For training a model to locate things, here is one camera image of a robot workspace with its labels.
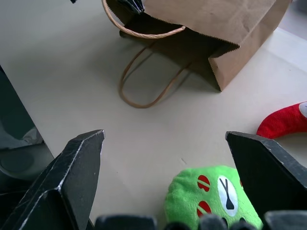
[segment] red plush toy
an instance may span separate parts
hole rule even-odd
[[[307,132],[307,102],[272,113],[260,124],[257,135],[274,139],[297,132]]]

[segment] table surface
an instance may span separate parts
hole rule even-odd
[[[118,80],[142,46],[119,37],[101,2],[31,2],[0,3],[0,63],[54,156],[78,134],[105,130],[92,220],[142,213],[163,224],[173,176],[187,167],[234,166],[226,131],[255,133],[270,113],[307,100],[307,41],[277,29],[222,93],[186,71],[158,105],[129,107]],[[125,91],[147,102],[178,68],[153,54]],[[278,141],[307,165],[306,137]]]

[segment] green plush toy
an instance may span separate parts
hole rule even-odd
[[[216,214],[230,227],[246,221],[262,227],[253,205],[246,196],[236,169],[226,166],[185,169],[168,188],[165,199],[167,221],[180,221],[197,230],[199,217]]]

